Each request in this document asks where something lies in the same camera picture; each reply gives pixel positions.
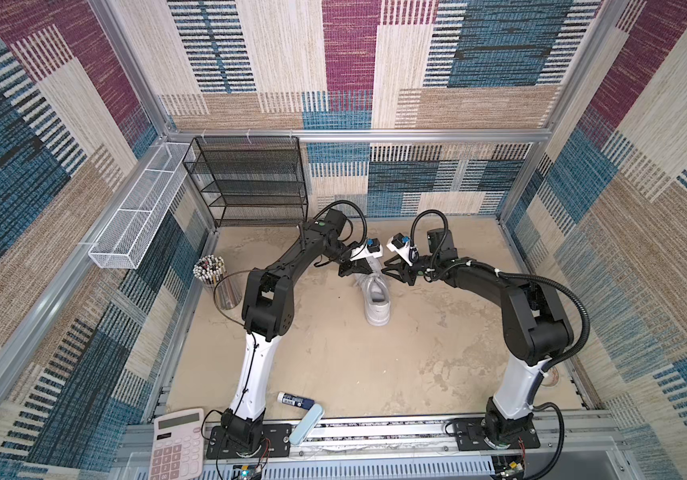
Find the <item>white leather sneaker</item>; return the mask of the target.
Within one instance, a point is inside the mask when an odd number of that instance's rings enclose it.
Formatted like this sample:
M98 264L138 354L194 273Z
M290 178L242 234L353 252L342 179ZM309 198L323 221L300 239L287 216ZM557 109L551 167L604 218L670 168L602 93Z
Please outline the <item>white leather sneaker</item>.
M391 296L385 280L376 273L355 274L355 281L363 292L365 319L368 324L381 327L391 319Z

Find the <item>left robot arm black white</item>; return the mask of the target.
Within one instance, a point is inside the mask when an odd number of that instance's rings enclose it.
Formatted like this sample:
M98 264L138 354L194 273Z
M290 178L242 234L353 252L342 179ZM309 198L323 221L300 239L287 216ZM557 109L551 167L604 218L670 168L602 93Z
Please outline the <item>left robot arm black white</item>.
M363 210L349 200L322 208L299 226L297 240L279 260L247 272L241 319L245 354L237 390L223 411L224 441L241 454L263 446L267 383L279 342L294 319L294 288L309 266L335 263L338 275L369 275L371 260L383 255L381 244L367 237Z

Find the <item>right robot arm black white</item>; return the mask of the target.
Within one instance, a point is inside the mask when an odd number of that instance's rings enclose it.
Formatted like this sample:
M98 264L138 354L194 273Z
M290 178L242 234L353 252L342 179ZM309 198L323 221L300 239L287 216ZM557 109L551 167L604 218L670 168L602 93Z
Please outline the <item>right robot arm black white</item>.
M497 392L487 401L481 430L489 447L503 449L531 430L535 394L547 373L547 363L573 343L573 328L557 288L543 280L502 272L474 259L461 259L451 232L427 234L429 254L421 255L413 240L397 233L387 241L395 256L383 273L415 285L417 278L465 290L499 306L503 341L509 363Z

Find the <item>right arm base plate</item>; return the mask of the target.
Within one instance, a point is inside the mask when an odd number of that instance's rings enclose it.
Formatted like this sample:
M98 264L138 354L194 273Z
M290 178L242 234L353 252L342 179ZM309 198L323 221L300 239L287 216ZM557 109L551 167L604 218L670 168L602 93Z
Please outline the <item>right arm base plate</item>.
M533 416L517 420L498 420L496 417L457 418L447 424L447 434L455 438L461 451L485 451L541 447Z

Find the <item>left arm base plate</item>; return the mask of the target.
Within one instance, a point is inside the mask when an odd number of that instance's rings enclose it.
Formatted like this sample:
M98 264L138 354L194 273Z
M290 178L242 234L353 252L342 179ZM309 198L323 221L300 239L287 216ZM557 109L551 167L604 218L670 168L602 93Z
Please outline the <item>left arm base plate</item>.
M258 459L263 455L269 459L285 458L290 453L291 431L290 423L269 423L261 425L259 430L251 431L246 437L240 437L236 433L227 432L221 426L215 426L205 444L205 458Z

